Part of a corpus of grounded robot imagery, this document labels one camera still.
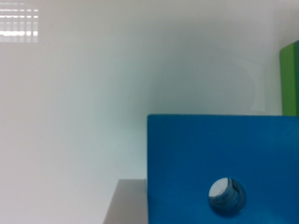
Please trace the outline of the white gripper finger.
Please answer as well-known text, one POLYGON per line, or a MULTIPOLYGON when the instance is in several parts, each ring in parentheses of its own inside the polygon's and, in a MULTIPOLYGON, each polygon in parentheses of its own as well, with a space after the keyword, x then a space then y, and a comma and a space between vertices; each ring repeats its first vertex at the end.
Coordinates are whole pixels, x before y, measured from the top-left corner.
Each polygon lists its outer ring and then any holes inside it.
POLYGON ((146 179, 120 179, 103 224, 148 224, 146 179))

